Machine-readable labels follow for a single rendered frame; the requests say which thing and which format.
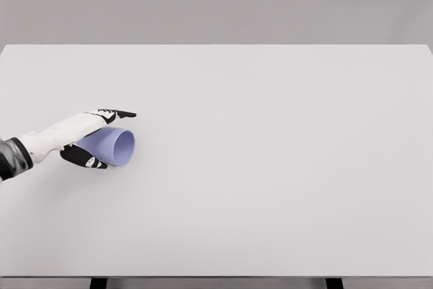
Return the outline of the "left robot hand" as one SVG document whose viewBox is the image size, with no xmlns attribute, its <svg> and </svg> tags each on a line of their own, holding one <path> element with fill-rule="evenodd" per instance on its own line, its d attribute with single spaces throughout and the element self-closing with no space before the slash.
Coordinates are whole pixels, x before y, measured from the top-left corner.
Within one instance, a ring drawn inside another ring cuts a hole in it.
<svg viewBox="0 0 433 289">
<path fill-rule="evenodd" d="M 79 147 L 78 140 L 100 130 L 103 127 L 112 127 L 116 120 L 135 118 L 134 112 L 115 109 L 96 109 L 89 112 L 75 114 L 66 118 L 48 130 L 48 135 L 54 137 L 58 144 L 63 146 L 60 156 L 67 162 L 90 169 L 106 169 L 108 163 L 98 160 L 86 149 Z"/>
</svg>

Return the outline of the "lavender plastic cup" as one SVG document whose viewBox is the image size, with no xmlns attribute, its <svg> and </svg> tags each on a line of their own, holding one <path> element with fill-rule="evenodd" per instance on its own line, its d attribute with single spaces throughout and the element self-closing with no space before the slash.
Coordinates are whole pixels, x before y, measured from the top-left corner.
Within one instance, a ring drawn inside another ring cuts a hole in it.
<svg viewBox="0 0 433 289">
<path fill-rule="evenodd" d="M 76 143 L 98 160 L 114 166 L 127 164 L 135 150 L 135 136 L 132 131 L 116 127 L 103 127 L 80 139 Z"/>
</svg>

